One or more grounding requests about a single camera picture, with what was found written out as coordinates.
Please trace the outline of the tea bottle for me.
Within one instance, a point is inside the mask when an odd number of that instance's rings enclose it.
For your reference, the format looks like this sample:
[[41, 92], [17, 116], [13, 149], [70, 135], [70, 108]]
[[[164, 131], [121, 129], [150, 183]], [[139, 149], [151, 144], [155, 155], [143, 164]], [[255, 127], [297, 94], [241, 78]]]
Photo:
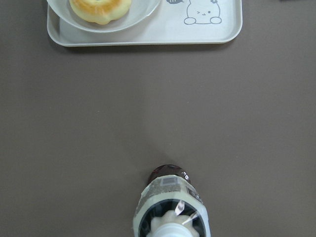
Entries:
[[152, 171], [133, 217], [135, 237], [211, 237], [206, 207], [179, 166]]

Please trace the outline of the white round plate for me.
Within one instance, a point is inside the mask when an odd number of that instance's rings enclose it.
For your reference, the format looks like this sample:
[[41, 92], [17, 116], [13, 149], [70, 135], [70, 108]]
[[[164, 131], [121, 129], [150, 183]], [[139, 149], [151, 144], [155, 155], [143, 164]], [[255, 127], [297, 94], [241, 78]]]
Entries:
[[87, 22], [71, 9], [69, 0], [49, 0], [48, 6], [62, 20], [71, 26], [93, 33], [112, 33], [128, 29], [151, 15], [160, 4], [159, 0], [132, 0], [129, 11], [120, 19], [106, 25]]

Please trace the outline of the glazed donut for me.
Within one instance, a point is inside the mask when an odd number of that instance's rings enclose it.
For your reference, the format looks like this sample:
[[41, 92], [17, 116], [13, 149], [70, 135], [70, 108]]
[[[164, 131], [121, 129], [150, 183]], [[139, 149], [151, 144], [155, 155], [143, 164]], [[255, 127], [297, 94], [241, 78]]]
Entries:
[[70, 0], [73, 12], [81, 19], [106, 25], [123, 17], [130, 9], [131, 0]]

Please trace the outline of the beige rabbit tray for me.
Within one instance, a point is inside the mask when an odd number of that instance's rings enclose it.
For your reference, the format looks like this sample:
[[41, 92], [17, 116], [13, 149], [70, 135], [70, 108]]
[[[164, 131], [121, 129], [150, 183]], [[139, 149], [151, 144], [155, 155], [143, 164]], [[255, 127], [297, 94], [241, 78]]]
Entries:
[[190, 0], [170, 4], [163, 0], [155, 11], [129, 29], [113, 33], [89, 32], [72, 26], [49, 6], [47, 31], [51, 39], [65, 47], [221, 44], [233, 40], [242, 28], [242, 2], [219, 0], [219, 15], [213, 22], [201, 23], [187, 12]]

